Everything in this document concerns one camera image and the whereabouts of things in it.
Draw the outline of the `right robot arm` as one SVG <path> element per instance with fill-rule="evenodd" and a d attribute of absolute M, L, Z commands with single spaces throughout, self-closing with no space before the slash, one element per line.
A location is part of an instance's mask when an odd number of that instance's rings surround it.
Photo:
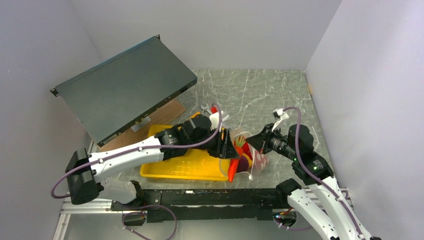
<path fill-rule="evenodd" d="M 338 185 L 328 162 L 314 150 L 314 137 L 305 125 L 290 126 L 282 135 L 273 131 L 273 124 L 246 139 L 247 143 L 262 154 L 276 152 L 292 161 L 292 169 L 314 193 L 318 203 L 312 201 L 304 188 L 290 178 L 276 186 L 275 200 L 282 207 L 292 207 L 301 214 L 323 240 L 376 240 L 354 215 Z"/>

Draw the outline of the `orange carrot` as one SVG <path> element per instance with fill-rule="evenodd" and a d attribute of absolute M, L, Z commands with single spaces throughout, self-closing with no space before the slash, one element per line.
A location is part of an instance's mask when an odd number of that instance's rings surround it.
<path fill-rule="evenodd" d="M 227 172 L 228 181 L 230 183 L 233 182 L 234 177 L 237 173 L 237 168 L 239 165 L 240 158 L 243 156 L 243 153 L 244 153 L 243 146 L 245 143 L 246 143 L 246 138 L 243 135 L 237 136 L 233 141 L 233 145 L 235 147 L 235 150 L 238 156 L 230 160 L 230 164 L 229 164 L 229 168 Z"/>

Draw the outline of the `red apple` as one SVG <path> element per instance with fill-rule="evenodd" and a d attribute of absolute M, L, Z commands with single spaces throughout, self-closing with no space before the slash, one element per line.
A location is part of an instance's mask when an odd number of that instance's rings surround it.
<path fill-rule="evenodd" d="M 266 155 L 256 153 L 254 157 L 254 167 L 257 171 L 262 172 L 269 164 L 269 160 Z"/>

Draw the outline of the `red bell pepper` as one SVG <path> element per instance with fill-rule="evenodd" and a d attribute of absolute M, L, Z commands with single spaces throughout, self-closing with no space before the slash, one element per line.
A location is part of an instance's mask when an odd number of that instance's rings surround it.
<path fill-rule="evenodd" d="M 252 161 L 255 158 L 255 149 L 248 143 L 245 142 L 242 146 L 243 153 L 246 154 Z"/>

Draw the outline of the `clear polka dot zip bag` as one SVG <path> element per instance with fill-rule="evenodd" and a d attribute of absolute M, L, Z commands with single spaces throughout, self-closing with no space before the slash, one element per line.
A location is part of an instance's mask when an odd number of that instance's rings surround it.
<path fill-rule="evenodd" d="M 219 170 L 231 183 L 239 176 L 246 176 L 249 181 L 258 178 L 261 172 L 268 166 L 270 160 L 258 150 L 254 149 L 247 138 L 252 134 L 237 128 L 231 132 L 231 141 L 239 154 L 238 159 L 220 159 Z"/>

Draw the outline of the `purple onion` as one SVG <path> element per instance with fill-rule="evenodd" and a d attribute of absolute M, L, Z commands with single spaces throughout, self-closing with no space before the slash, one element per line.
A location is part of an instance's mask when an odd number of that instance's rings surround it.
<path fill-rule="evenodd" d="M 252 167 L 252 165 L 253 165 L 253 161 L 249 157 L 249 155 L 243 154 L 238 161 L 236 172 L 237 173 L 246 172 Z"/>

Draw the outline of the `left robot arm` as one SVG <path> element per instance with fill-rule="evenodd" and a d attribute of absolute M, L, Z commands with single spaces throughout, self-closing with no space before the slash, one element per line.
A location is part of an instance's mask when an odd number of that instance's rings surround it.
<path fill-rule="evenodd" d="M 115 181 L 111 177 L 143 164 L 185 156 L 192 149 L 218 159 L 239 157 L 231 142 L 230 130 L 199 114 L 145 140 L 115 150 L 95 153 L 88 153 L 85 148 L 76 150 L 65 169 L 68 197 L 73 205 L 102 197 L 137 210 L 144 203 L 140 184 L 135 180 Z"/>

